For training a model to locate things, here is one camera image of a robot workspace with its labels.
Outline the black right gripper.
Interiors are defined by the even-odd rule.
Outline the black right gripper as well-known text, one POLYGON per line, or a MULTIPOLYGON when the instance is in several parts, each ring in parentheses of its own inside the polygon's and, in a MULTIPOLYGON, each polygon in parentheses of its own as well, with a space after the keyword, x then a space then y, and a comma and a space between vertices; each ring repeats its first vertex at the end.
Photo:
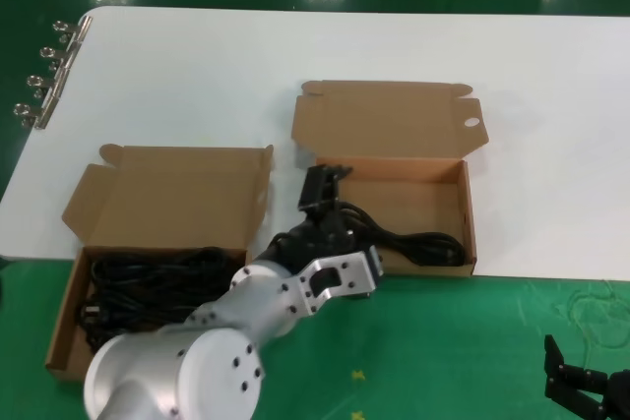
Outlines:
POLYGON ((551 334, 544 338, 545 396, 575 415, 629 420, 630 372, 611 374, 566 364, 551 334), (601 401, 586 395, 600 394, 601 401))

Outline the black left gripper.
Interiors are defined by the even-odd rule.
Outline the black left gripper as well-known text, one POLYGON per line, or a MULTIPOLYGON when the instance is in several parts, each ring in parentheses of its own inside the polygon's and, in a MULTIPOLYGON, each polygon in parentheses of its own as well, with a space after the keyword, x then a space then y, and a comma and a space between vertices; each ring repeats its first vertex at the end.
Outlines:
POLYGON ((355 238, 339 211, 340 182, 351 172, 342 165, 308 168, 298 199, 298 210, 307 217, 282 237, 282 265, 290 273, 301 272, 313 260, 355 249, 355 238))

